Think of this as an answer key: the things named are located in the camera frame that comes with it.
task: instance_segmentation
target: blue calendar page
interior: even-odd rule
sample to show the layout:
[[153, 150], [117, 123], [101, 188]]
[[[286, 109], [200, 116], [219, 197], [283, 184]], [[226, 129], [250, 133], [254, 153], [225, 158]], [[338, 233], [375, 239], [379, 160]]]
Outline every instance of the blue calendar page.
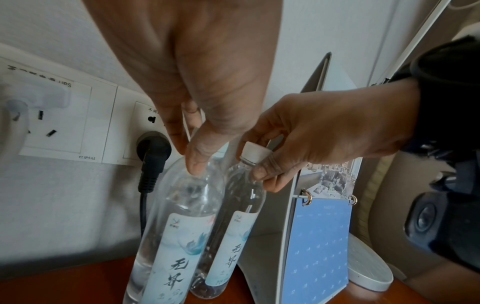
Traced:
[[296, 199], [281, 304], [318, 304], [345, 288], [349, 281], [349, 202], [314, 199], [302, 206], [302, 199]]

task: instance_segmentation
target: white wall socket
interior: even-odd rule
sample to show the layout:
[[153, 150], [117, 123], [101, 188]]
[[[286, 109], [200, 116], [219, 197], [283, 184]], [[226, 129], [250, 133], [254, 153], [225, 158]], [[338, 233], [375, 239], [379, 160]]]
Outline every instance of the white wall socket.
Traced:
[[66, 108], [29, 110], [30, 134], [20, 155], [100, 163], [117, 86], [0, 44], [0, 75], [12, 71], [60, 83], [70, 91]]
[[[150, 131], [157, 131], [168, 137], [151, 99], [145, 94], [118, 87], [102, 162], [140, 166], [142, 162], [136, 152], [137, 139]], [[172, 145], [165, 169], [181, 157]]]

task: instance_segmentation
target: light blue label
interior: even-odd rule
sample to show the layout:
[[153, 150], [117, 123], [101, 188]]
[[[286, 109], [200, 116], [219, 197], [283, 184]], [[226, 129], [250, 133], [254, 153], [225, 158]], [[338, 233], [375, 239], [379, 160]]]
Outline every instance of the light blue label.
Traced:
[[229, 281], [257, 216], [258, 212], [235, 211], [233, 213], [210, 271], [206, 276], [205, 283], [207, 285], [220, 286]]
[[215, 215], [170, 214], [141, 304], [179, 304], [183, 301], [214, 221]]

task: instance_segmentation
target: plastic bottle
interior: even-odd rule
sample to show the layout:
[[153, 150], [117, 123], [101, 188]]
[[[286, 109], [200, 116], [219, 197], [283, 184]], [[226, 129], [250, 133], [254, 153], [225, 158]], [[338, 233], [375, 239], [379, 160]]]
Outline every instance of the plastic bottle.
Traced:
[[224, 153], [213, 156], [201, 177], [187, 172], [184, 158], [166, 172], [156, 192], [123, 304], [184, 303], [225, 193], [219, 161]]
[[190, 286], [197, 297], [214, 298], [227, 287], [267, 194], [251, 170], [271, 153], [247, 142], [241, 162], [228, 170], [225, 198]]

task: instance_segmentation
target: wooden table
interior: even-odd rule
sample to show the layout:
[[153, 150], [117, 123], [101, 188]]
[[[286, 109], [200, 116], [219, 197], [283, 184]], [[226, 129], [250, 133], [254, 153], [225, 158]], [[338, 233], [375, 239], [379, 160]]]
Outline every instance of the wooden table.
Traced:
[[[0, 281], [1, 302], [9, 304], [121, 304], [134, 257], [62, 269]], [[213, 300], [188, 294], [186, 304], [253, 304], [245, 278], [238, 269], [225, 292]], [[350, 283], [328, 304], [429, 304], [418, 293], [395, 280], [386, 292], [372, 292]]]

